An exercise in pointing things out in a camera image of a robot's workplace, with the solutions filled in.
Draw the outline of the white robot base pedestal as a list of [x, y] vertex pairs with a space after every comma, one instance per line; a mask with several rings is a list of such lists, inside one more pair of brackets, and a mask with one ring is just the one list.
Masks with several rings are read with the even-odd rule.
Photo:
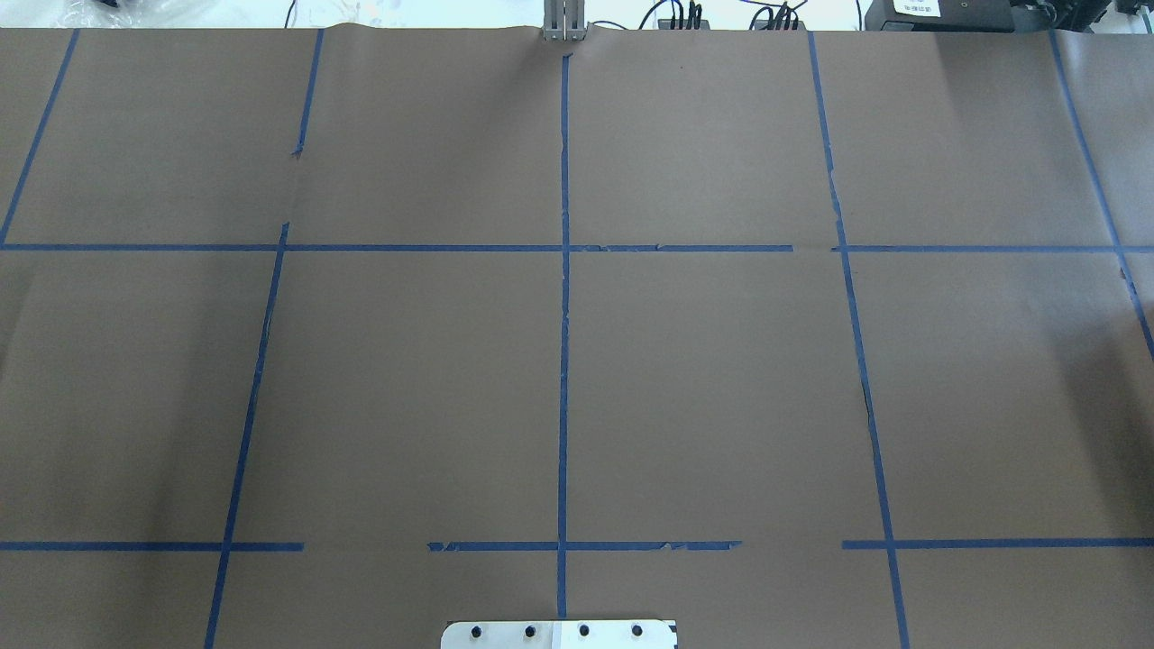
[[676, 622], [660, 619], [458, 621], [441, 648], [677, 648]]

